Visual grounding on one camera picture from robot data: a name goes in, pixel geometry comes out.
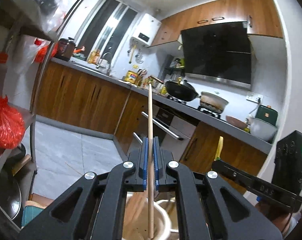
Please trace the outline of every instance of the electrical outlet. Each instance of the electrical outlet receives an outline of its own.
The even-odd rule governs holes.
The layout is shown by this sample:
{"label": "electrical outlet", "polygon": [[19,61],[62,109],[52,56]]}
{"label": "electrical outlet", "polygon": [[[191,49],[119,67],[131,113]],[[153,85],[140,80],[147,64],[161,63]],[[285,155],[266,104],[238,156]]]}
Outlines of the electrical outlet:
{"label": "electrical outlet", "polygon": [[259,98],[260,98],[260,103],[262,104],[262,98],[263,98],[263,95],[260,95],[260,94],[257,94],[257,93],[253,93],[253,92],[248,92],[247,94],[247,100],[248,101],[251,101],[251,102],[254,102],[254,103],[259,103]]}

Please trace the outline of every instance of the water heater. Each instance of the water heater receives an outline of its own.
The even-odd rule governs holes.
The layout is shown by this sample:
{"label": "water heater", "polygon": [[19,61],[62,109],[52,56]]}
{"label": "water heater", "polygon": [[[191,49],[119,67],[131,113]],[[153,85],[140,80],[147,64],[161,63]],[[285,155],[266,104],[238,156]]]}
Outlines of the water heater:
{"label": "water heater", "polygon": [[132,38],[140,44],[150,47],[160,26],[160,21],[146,13],[138,24]]}

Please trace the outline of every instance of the tile floor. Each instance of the tile floor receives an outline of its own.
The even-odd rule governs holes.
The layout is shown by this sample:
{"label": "tile floor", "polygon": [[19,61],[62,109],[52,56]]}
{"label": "tile floor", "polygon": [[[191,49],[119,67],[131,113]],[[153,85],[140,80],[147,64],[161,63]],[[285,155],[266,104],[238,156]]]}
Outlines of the tile floor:
{"label": "tile floor", "polygon": [[[30,153],[30,130],[22,143]],[[122,163],[113,141],[82,135],[36,122],[35,156],[38,174],[32,192],[56,199],[84,173],[109,172]]]}

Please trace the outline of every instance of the window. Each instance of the window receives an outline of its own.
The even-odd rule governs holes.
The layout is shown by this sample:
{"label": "window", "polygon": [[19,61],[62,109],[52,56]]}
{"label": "window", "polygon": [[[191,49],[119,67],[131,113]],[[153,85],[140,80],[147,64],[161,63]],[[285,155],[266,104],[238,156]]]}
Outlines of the window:
{"label": "window", "polygon": [[111,62],[126,31],[138,13],[119,0],[104,0],[83,35],[77,40],[78,47],[85,46],[83,54],[88,57],[94,49]]}

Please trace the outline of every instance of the wooden cabinet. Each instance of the wooden cabinet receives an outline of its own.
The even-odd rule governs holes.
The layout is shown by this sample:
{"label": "wooden cabinet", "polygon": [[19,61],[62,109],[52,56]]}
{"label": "wooden cabinet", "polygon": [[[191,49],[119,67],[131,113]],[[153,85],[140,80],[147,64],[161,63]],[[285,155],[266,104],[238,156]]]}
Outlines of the wooden cabinet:
{"label": "wooden cabinet", "polygon": [[282,38],[281,23],[273,0],[216,0],[163,19],[152,46],[176,41],[182,30],[248,20],[248,34]]}
{"label": "wooden cabinet", "polygon": [[147,109],[147,104],[147,97],[131,92],[118,129],[115,132],[115,137],[125,154],[130,148],[133,133],[136,132],[140,118],[145,118],[141,112]]}
{"label": "wooden cabinet", "polygon": [[[220,136],[224,138],[221,159],[256,176],[267,155],[203,122],[197,126],[180,162],[198,173],[205,174],[210,171]],[[246,191],[234,182],[227,181],[239,192],[244,193]]]}
{"label": "wooden cabinet", "polygon": [[130,90],[50,62],[37,114],[77,127],[114,134]]}

